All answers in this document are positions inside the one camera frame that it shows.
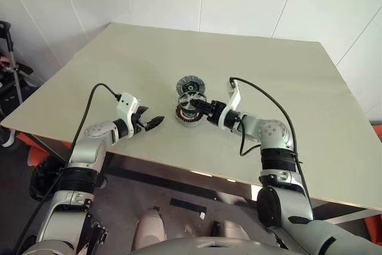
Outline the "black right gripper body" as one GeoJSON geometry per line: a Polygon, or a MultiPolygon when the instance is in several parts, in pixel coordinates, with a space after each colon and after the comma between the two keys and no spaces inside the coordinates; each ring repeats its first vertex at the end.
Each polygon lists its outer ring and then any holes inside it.
{"type": "Polygon", "coordinates": [[[221,114],[225,109],[226,104],[220,101],[212,100],[211,109],[208,112],[207,121],[212,124],[218,124],[221,114]]]}

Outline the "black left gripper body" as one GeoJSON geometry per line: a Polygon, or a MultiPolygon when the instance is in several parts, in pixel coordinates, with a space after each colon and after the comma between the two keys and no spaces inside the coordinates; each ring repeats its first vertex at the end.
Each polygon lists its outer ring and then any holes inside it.
{"type": "Polygon", "coordinates": [[[146,122],[141,120],[142,115],[136,115],[133,113],[133,128],[134,128],[134,134],[140,133],[142,130],[145,130],[146,122]]]}

